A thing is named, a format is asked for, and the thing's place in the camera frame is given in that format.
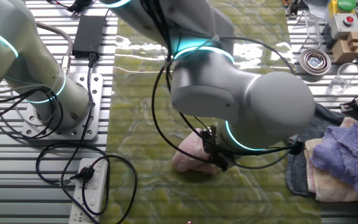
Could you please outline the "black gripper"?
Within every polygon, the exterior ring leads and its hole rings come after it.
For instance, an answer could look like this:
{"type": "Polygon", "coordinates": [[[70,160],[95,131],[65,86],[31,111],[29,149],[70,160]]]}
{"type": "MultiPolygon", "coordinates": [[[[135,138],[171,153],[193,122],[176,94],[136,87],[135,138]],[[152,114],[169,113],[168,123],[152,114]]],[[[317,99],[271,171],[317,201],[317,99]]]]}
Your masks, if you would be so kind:
{"type": "Polygon", "coordinates": [[[221,149],[220,145],[217,144],[217,132],[215,126],[207,127],[200,132],[203,140],[204,152],[209,154],[209,160],[219,167],[223,172],[229,170],[234,165],[234,157],[232,154],[221,149]]]}

